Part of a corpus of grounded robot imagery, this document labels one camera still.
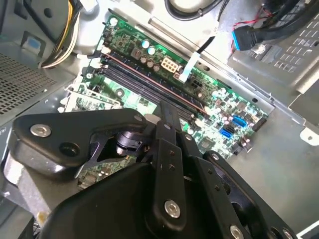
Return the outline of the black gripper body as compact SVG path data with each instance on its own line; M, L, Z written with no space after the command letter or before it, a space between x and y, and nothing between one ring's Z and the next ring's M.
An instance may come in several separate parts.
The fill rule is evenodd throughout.
M62 202L42 239L230 239L230 220L180 163L138 163Z

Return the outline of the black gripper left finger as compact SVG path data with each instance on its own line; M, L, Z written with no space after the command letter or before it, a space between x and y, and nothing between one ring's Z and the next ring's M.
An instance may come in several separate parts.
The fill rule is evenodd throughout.
M117 155L135 156L134 164L171 163L175 149L172 108L161 103L156 108L157 123L129 108L17 118L8 140L7 159L27 172L17 182L19 191L39 193L53 203L51 215L62 202L82 191L74 182L85 168Z

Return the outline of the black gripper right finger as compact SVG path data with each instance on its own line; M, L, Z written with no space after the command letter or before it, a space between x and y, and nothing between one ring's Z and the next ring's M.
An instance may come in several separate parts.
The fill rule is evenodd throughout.
M294 239L294 231L216 151L200 153L171 109L174 239Z

